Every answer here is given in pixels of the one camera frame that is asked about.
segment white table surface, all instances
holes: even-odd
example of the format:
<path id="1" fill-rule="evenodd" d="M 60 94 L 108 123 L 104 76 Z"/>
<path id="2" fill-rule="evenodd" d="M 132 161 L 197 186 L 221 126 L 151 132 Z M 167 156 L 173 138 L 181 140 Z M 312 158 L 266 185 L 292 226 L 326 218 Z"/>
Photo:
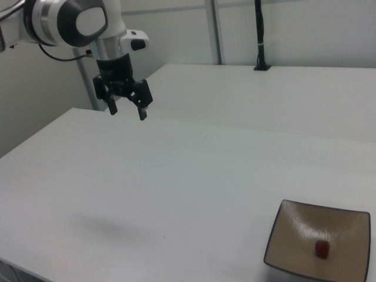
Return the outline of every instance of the white table surface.
<path id="1" fill-rule="evenodd" d="M 373 143 L 72 109 L 0 159 L 0 258 L 53 282 L 307 281 L 263 263 L 280 202 L 375 234 L 375 172 Z"/>
<path id="2" fill-rule="evenodd" d="M 150 117 L 376 143 L 376 69 L 166 65 Z M 137 116 L 121 98 L 119 114 Z"/>

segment tabletop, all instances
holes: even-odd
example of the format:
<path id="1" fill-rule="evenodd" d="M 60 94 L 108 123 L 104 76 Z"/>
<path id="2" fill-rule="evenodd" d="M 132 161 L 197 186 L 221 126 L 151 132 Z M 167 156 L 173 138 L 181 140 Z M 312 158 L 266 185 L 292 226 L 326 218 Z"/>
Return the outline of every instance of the tabletop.
<path id="1" fill-rule="evenodd" d="M 374 143 L 72 109 L 0 159 L 0 258 L 53 282 L 308 281 L 263 263 L 280 202 L 375 234 L 375 171 Z"/>
<path id="2" fill-rule="evenodd" d="M 376 69 L 166 65 L 150 117 L 376 143 Z M 118 114 L 137 116 L 121 98 Z"/>

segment bowl rim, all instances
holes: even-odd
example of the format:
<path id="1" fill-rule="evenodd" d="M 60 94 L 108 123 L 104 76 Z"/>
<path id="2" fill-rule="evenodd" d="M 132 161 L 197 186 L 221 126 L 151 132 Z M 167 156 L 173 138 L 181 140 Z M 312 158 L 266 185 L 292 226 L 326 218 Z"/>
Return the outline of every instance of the bowl rim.
<path id="1" fill-rule="evenodd" d="M 271 232 L 270 232 L 270 235 L 269 235 L 268 243 L 267 243 L 266 249 L 265 249 L 264 263 L 266 265 L 268 265 L 270 267 L 273 267 L 275 269 L 281 270 L 281 271 L 286 272 L 286 273 L 290 273 L 290 274 L 293 274 L 293 275 L 296 275 L 296 276 L 300 276 L 300 277 L 304 277 L 304 278 L 309 278 L 309 279 L 316 280 L 316 281 L 338 282 L 338 281 L 331 281 L 331 280 L 323 280 L 323 279 L 320 279 L 320 278 L 316 278 L 316 277 L 312 277 L 312 276 L 307 276 L 307 275 L 303 275 L 303 274 L 300 274 L 300 273 L 295 273 L 293 271 L 289 271 L 289 270 L 287 270 L 285 268 L 281 268 L 281 267 L 278 267 L 278 266 L 275 266 L 273 264 L 270 264 L 270 263 L 266 262 L 266 255 L 267 255 L 268 250 L 269 250 L 269 244 L 270 244 L 271 238 L 273 236 L 274 228 L 276 226 L 278 217 L 280 215 L 280 212 L 281 212 L 281 209 L 282 209 L 282 205 L 285 202 L 290 202 L 290 203 L 295 203 L 295 204 L 302 204 L 302 205 L 305 205 L 305 206 L 319 207 L 319 208 L 330 209 L 330 210 L 340 210 L 342 212 L 344 212 L 344 211 L 347 212 L 348 211 L 348 212 L 352 212 L 352 213 L 365 213 L 365 214 L 367 214 L 368 215 L 369 232 L 368 232 L 368 258 L 367 258 L 367 267 L 365 269 L 365 277 L 364 277 L 364 282 L 366 282 L 367 276 L 368 276 L 368 269 L 370 267 L 370 257 L 371 257 L 371 214 L 369 212 L 367 212 L 367 211 L 346 210 L 346 209 L 339 209 L 339 208 L 336 208 L 336 207 L 326 207 L 326 206 L 319 206 L 319 205 L 316 205 L 316 204 L 308 204 L 308 203 L 302 203 L 302 202 L 297 202 L 297 201 L 291 201 L 291 200 L 287 200 L 287 199 L 282 200 L 282 202 L 280 204 L 280 207 L 278 209 L 276 218 L 274 219 L 273 227 L 271 228 Z"/>

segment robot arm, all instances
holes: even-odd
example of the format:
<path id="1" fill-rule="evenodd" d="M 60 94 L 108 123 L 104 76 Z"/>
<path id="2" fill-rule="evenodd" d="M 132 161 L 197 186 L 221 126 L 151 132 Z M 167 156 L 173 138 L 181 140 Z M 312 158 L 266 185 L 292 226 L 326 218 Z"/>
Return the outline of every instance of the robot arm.
<path id="1" fill-rule="evenodd" d="M 146 80 L 136 82 L 130 55 L 149 46 L 142 31 L 126 29 L 119 0 L 19 0 L 0 12 L 0 52 L 20 41 L 46 46 L 90 45 L 100 75 L 94 78 L 98 99 L 108 103 L 114 96 L 127 97 L 140 119 L 153 101 Z"/>

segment black cable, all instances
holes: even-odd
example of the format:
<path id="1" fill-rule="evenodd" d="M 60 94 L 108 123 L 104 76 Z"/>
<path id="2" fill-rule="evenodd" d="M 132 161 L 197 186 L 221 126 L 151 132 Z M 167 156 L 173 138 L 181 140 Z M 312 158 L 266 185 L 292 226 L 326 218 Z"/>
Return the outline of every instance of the black cable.
<path id="1" fill-rule="evenodd" d="M 13 11 L 11 11 L 10 13 L 5 14 L 4 16 L 0 17 L 0 21 L 2 21 L 3 19 L 6 19 L 7 17 L 9 17 L 9 16 L 11 16 L 11 15 L 13 15 L 15 12 L 21 10 L 23 7 L 24 7 L 23 4 L 20 5 L 20 6 L 18 6 L 16 9 L 14 9 Z"/>
<path id="2" fill-rule="evenodd" d="M 12 266 L 10 266 L 10 265 L 9 265 L 9 267 L 13 270 L 14 275 L 16 276 L 17 281 L 18 281 L 18 282 L 21 282 L 21 280 L 19 279 L 19 277 L 18 277 L 18 275 L 17 275 L 17 272 L 16 272 L 16 270 L 14 269 L 14 267 L 12 267 Z"/>
<path id="3" fill-rule="evenodd" d="M 39 48 L 43 51 L 44 54 L 49 56 L 51 59 L 54 59 L 54 60 L 59 61 L 59 62 L 73 62 L 73 61 L 82 59 L 84 57 L 88 57 L 88 55 L 82 55 L 80 57 L 76 57 L 76 58 L 72 58 L 72 59 L 59 59 L 59 58 L 56 58 L 56 57 L 48 54 L 47 51 L 43 48 L 43 46 L 41 44 L 38 44 L 38 45 L 39 45 Z"/>

